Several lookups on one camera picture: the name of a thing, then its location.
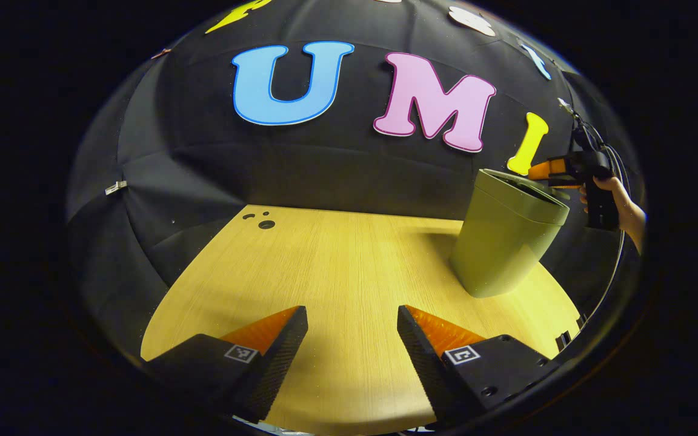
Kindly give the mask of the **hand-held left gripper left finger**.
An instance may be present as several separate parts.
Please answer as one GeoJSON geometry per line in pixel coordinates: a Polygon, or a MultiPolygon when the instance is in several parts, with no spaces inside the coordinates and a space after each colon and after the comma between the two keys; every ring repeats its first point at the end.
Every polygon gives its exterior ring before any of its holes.
{"type": "Polygon", "coordinates": [[[208,411],[257,423],[268,416],[307,331],[307,307],[294,306],[218,339],[196,334],[145,369],[208,411]]]}

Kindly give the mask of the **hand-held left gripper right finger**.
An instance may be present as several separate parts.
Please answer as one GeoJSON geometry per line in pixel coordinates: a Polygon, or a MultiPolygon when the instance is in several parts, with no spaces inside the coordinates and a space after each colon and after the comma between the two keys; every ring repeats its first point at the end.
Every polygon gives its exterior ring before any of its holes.
{"type": "Polygon", "coordinates": [[[509,334],[488,339],[410,305],[399,307],[397,331],[437,424],[492,411],[560,368],[509,334]]]}

